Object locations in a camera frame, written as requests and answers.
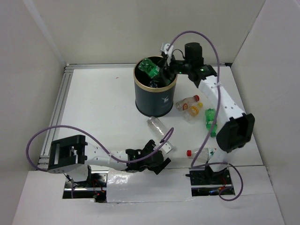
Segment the green bottle barcode label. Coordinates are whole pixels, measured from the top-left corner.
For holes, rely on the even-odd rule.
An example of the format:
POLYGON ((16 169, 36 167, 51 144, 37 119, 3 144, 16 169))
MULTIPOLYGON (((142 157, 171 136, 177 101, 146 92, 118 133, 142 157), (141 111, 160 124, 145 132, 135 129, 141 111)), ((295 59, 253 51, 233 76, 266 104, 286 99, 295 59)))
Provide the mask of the green bottle barcode label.
POLYGON ((159 77, 160 67, 154 64, 149 58, 144 58, 138 65, 138 68, 145 72, 150 79, 159 77))

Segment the clear bottle blue label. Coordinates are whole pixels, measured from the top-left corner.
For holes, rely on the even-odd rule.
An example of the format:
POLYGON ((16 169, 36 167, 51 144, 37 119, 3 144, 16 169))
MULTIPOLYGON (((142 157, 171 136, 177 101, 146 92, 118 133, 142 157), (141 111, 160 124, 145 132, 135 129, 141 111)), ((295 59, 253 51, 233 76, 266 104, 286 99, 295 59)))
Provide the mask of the clear bottle blue label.
POLYGON ((148 84, 148 87, 150 88, 159 88, 159 82, 156 80, 151 80, 148 84))

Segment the clear jar metal lid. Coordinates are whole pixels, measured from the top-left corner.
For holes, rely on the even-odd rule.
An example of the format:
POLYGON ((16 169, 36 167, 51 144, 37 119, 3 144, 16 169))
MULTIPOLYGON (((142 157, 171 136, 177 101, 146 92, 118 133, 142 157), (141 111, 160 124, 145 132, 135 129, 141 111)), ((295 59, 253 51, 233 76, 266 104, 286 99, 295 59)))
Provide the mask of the clear jar metal lid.
POLYGON ((150 131, 157 139, 162 139, 168 132, 166 126, 161 122, 159 118, 149 117, 147 119, 147 125, 150 131))

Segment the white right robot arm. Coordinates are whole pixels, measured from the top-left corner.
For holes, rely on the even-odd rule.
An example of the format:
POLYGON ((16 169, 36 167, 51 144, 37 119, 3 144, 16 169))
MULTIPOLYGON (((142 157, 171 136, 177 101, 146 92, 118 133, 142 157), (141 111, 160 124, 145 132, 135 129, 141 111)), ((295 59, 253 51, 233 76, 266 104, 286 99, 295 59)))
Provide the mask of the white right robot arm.
POLYGON ((176 60, 173 46, 162 44, 162 60, 158 63, 159 74, 164 82, 171 81, 176 75, 187 75, 197 88, 207 97, 216 109, 217 123, 220 127, 216 135, 217 149, 208 161, 210 169, 205 171, 205 180, 214 184, 221 178, 229 159, 237 148, 242 148, 251 139, 255 118, 239 108, 218 80, 218 73, 210 65, 205 65, 202 47, 192 42, 185 45, 185 58, 176 60))

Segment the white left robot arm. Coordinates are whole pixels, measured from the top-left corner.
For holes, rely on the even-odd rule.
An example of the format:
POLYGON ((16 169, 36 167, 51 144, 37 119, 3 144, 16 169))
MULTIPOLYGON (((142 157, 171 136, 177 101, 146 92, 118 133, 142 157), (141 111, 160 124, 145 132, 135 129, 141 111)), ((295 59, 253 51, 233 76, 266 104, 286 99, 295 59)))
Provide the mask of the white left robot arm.
POLYGON ((82 187, 92 183, 92 165, 128 173, 149 170, 158 175, 171 162, 168 154, 173 150, 173 146, 169 142, 147 159, 128 163, 147 156, 157 148, 155 142, 149 140, 143 149, 127 149, 107 154, 102 148, 86 142, 85 136, 74 135, 52 142, 47 172, 64 173, 82 187))

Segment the dark bin with gold rim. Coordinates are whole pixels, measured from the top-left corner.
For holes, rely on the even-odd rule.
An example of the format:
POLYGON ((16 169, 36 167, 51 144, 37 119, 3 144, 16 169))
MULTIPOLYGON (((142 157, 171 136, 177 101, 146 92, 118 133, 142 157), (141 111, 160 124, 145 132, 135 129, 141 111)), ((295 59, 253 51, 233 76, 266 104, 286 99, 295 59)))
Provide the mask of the dark bin with gold rim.
POLYGON ((168 85, 164 86, 159 77, 150 79, 148 75, 138 68, 138 62, 133 70, 135 82, 135 105, 138 111, 148 117, 161 117, 168 114, 173 107, 173 99, 177 76, 168 85), (150 88, 151 80, 159 82, 159 88, 150 88))

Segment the silver tape sheet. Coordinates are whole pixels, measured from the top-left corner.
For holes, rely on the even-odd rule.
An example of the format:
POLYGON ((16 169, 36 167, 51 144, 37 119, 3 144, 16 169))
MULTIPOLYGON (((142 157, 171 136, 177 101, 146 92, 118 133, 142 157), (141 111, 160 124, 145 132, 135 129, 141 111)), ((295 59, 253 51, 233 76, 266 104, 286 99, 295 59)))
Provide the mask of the silver tape sheet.
POLYGON ((164 169, 160 174, 145 170, 128 173, 110 171, 107 176, 108 203, 184 202, 193 199, 188 169, 164 169))

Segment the clear bottle red cap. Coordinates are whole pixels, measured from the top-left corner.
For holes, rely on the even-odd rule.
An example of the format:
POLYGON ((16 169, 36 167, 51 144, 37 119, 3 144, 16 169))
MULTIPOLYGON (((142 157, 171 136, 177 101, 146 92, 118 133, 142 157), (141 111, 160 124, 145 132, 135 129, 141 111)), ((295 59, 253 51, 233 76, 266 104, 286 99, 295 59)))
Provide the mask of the clear bottle red cap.
POLYGON ((183 100, 178 101, 175 105, 178 111, 184 111, 192 106, 194 103, 200 101, 200 97, 198 95, 194 95, 192 97, 185 98, 183 100))

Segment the clear bottle red label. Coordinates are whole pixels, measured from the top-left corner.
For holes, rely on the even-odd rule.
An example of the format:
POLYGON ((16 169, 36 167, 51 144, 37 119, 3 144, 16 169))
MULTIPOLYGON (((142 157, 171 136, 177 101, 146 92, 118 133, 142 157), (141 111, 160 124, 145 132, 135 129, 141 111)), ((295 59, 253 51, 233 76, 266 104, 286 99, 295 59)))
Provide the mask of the clear bottle red label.
MULTIPOLYGON (((197 157, 197 161, 199 161, 200 163, 206 163, 214 156, 216 150, 216 148, 203 148, 201 153, 197 157)), ((187 158, 194 159, 198 151, 199 150, 187 150, 187 158)))

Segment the clear bottle yellow cap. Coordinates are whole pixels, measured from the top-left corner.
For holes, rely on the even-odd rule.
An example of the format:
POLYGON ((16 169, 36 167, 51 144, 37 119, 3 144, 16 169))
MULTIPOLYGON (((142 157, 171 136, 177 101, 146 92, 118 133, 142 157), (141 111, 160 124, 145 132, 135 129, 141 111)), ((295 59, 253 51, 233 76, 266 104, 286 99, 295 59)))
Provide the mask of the clear bottle yellow cap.
POLYGON ((203 107, 202 102, 198 102, 198 103, 190 106, 183 113, 184 120, 188 123, 196 122, 197 118, 199 117, 202 107, 203 107))

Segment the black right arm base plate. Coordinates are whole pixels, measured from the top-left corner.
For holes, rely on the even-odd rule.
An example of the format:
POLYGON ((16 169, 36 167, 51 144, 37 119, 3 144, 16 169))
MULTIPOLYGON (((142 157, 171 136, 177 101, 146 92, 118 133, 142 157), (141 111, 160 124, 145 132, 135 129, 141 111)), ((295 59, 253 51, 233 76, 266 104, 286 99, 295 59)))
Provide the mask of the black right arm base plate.
POLYGON ((192 196, 235 195, 230 172, 213 172, 210 167, 192 169, 185 175, 191 184, 192 196))

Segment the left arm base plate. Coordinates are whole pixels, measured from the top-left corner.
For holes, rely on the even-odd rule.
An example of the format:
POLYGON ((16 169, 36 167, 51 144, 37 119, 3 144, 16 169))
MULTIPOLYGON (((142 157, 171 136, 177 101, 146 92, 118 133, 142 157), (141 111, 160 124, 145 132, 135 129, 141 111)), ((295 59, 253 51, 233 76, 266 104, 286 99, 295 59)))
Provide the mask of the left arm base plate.
POLYGON ((90 199, 96 203, 106 203, 108 171, 92 171, 89 181, 72 183, 66 176, 63 199, 90 199))

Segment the aluminium frame rail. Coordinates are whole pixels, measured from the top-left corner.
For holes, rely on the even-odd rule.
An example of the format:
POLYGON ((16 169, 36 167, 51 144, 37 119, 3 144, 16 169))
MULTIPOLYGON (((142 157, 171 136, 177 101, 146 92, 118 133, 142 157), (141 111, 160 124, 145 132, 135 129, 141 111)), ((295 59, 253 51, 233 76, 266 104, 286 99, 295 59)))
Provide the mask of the aluminium frame rail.
MULTIPOLYGON (((147 126, 149 116, 135 106, 134 64, 70 65, 61 81, 50 125, 70 125, 80 128, 99 140, 109 151, 141 149, 149 139, 156 139, 147 126)), ((184 75, 177 80, 175 99, 199 94, 204 106, 210 105, 205 96, 184 75)), ((182 161, 188 148, 199 148, 207 131, 204 118, 188 124, 175 107, 160 118, 167 128, 174 127, 170 139, 174 145, 169 167, 189 167, 182 161)), ((47 131, 38 165, 46 169, 52 141, 81 134, 69 128, 47 131)))

